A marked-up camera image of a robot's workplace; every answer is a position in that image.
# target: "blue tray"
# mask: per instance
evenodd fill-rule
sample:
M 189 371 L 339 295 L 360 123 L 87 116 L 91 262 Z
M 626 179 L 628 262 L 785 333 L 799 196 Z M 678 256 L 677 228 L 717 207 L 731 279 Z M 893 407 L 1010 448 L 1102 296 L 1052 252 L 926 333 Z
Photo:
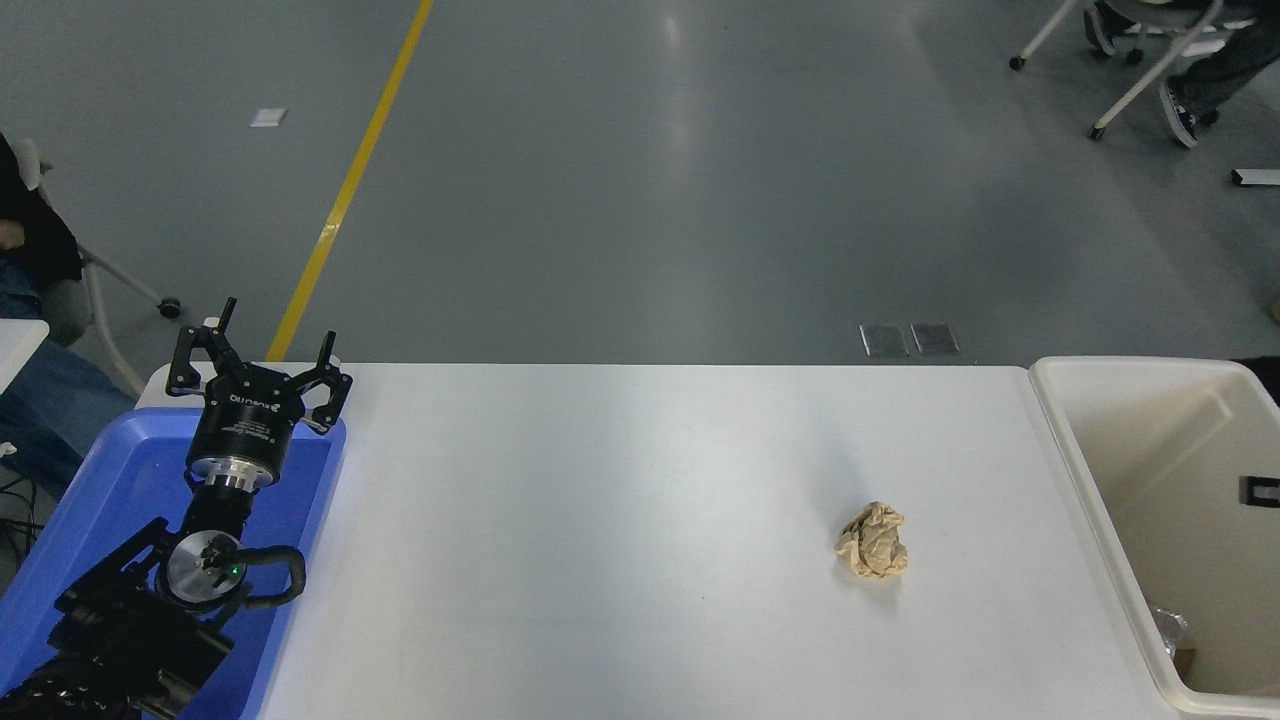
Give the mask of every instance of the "blue tray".
M 45 641 L 61 618 L 54 600 L 72 582 L 154 518 L 166 519 L 170 530 L 182 524 L 191 502 L 183 469 L 198 419 L 200 410 L 134 410 L 102 430 L 31 557 L 0 598 L 0 694 L 52 657 Z M 311 550 L 333 496 L 346 438 L 340 421 L 325 436 L 297 427 L 280 482 L 257 495 L 246 546 L 292 544 L 303 555 Z M 288 585 L 288 571 L 253 568 L 248 580 L 255 594 L 275 593 Z M 274 610 L 238 612 L 223 628 L 236 648 L 180 717 L 255 717 L 293 605 L 306 597 Z

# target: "white table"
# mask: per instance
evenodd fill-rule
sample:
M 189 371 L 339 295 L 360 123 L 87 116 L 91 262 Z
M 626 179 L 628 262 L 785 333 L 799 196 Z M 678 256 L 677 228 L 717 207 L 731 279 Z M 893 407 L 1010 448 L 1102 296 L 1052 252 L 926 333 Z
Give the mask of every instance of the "white table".
M 44 320 L 0 319 L 0 392 L 9 387 L 46 336 L 49 324 Z
M 344 370 L 261 717 L 1178 717 L 1023 369 Z M 872 500 L 901 578 L 833 552 Z

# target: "chair wheel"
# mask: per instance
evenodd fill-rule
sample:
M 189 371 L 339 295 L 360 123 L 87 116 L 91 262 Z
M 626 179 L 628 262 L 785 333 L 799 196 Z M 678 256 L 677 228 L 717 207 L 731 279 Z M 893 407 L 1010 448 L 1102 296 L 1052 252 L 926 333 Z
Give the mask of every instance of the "chair wheel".
M 160 316 L 172 320 L 182 314 L 182 302 L 177 297 L 165 297 L 156 305 L 160 310 Z

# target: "gray floor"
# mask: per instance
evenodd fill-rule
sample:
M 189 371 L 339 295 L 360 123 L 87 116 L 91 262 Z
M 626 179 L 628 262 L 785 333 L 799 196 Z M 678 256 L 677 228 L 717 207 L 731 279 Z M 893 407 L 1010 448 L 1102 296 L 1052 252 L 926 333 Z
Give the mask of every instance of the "gray floor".
M 1201 147 L 1055 3 L 438 0 L 291 357 L 867 363 L 1280 352 L 1280 77 Z M 0 127 L 84 240 L 260 357 L 416 3 L 0 6 Z M 287 106 L 279 129 L 256 108 Z M 123 288 L 127 355 L 175 327 Z M 92 341 L 79 350 L 99 351 Z

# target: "chair leg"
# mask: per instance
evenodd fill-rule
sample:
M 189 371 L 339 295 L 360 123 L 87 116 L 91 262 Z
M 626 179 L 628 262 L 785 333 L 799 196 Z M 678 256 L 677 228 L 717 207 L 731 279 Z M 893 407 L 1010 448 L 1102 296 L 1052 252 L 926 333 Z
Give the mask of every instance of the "chair leg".
M 1021 53 L 1019 53 L 1018 55 L 1015 55 L 1012 59 L 1009 60 L 1009 67 L 1015 70 L 1023 69 L 1023 65 L 1027 64 L 1027 59 L 1032 56 L 1032 53 L 1036 53 L 1036 49 L 1044 42 L 1044 38 L 1048 37 L 1048 35 L 1053 32 L 1053 29 L 1059 24 L 1062 23 L 1062 20 L 1066 18 L 1066 15 L 1071 13 L 1071 10 L 1080 6 L 1085 1 L 1087 0 L 1064 0 L 1062 4 L 1059 5 L 1053 15 L 1044 24 L 1044 27 L 1042 27 L 1041 31 L 1036 33 L 1036 37 L 1033 37 L 1032 41 L 1027 44 L 1027 47 L 1023 47 Z
M 133 288 L 133 291 L 141 295 L 142 297 L 146 297 L 152 302 L 160 302 L 161 297 L 159 292 L 142 284 L 141 281 L 138 281 L 128 272 L 125 272 L 124 268 L 116 265 L 115 263 L 108 260 L 106 258 L 102 258 L 101 255 L 97 254 L 96 250 L 86 247 L 83 242 L 79 243 L 79 249 L 81 249 L 81 255 L 84 256 L 84 260 L 87 263 L 97 263 L 99 265 L 102 266 L 104 270 L 119 278 L 120 282 Z
M 1231 182 L 1240 186 L 1270 184 L 1280 186 L 1280 170 L 1261 170 L 1240 168 L 1231 170 Z
M 106 357 L 115 365 L 115 369 L 120 373 L 120 377 L 133 391 L 133 395 L 142 395 L 143 384 L 142 378 L 133 370 L 129 361 L 120 355 L 120 348 L 115 346 L 115 338 L 111 337 L 111 328 L 106 322 L 106 302 L 102 301 L 102 288 L 99 284 L 97 266 L 95 263 L 84 264 L 84 286 L 88 290 L 88 302 L 93 313 L 93 332 L 97 333 L 97 341 L 102 343 L 102 351 L 106 352 Z
M 1185 33 L 1174 40 L 1172 45 L 1169 47 L 1169 53 L 1165 53 L 1165 56 L 1161 58 L 1158 63 L 1152 65 L 1152 68 L 1138 79 L 1138 82 L 1133 83 L 1133 87 L 1130 87 L 1129 91 L 1120 97 L 1120 100 L 1116 100 L 1116 104 L 1112 105 L 1110 110 L 1103 113 L 1102 117 L 1093 123 L 1093 128 L 1089 131 L 1089 137 L 1094 140 L 1102 137 L 1102 132 L 1106 131 L 1107 124 L 1110 124 L 1121 110 L 1128 108 L 1129 102 L 1133 102 L 1133 99 L 1137 97 L 1139 92 L 1147 90 L 1147 86 L 1160 77 L 1160 74 L 1165 72 L 1165 68 L 1171 65 L 1174 60 L 1183 54 L 1183 50 L 1187 50 L 1187 47 L 1194 42 L 1197 37 L 1199 37 L 1201 32 L 1203 32 L 1204 28 L 1213 22 L 1213 18 L 1216 18 L 1222 10 L 1222 1 L 1224 0 L 1213 0 L 1208 9 L 1204 10 L 1204 14 L 1201 15 L 1201 19 L 1197 20 L 1194 26 L 1188 28 Z

